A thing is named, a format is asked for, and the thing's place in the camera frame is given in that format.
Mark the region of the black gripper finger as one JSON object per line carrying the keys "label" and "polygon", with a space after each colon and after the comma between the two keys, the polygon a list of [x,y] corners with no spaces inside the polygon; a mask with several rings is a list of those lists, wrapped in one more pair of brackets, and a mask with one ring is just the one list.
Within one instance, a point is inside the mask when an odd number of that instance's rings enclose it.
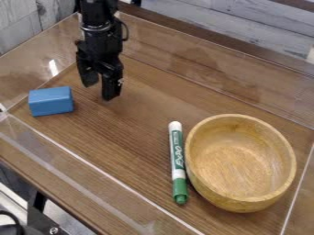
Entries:
{"label": "black gripper finger", "polygon": [[122,92],[123,72],[121,70],[102,74],[102,97],[106,101],[115,99]]}
{"label": "black gripper finger", "polygon": [[82,56],[76,56],[76,63],[83,85],[86,87],[95,85],[99,81],[99,78],[94,64]]}

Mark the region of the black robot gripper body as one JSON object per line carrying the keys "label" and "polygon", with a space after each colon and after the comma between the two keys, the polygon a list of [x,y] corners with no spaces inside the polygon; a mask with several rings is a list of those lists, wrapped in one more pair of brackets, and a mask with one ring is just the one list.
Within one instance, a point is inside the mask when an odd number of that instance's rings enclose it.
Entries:
{"label": "black robot gripper body", "polygon": [[76,56],[84,57],[98,74],[123,71],[119,55],[123,51],[125,23],[107,21],[99,25],[80,24],[83,38],[76,41]]}

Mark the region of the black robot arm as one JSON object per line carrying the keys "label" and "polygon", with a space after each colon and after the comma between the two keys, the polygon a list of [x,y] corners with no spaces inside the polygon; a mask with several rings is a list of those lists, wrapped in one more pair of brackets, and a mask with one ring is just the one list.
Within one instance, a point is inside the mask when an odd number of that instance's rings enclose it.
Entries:
{"label": "black robot arm", "polygon": [[125,65],[119,55],[123,52],[123,30],[126,23],[115,15],[118,0],[78,0],[80,30],[83,38],[75,42],[76,65],[86,87],[102,81],[102,97],[115,99],[122,92]]}

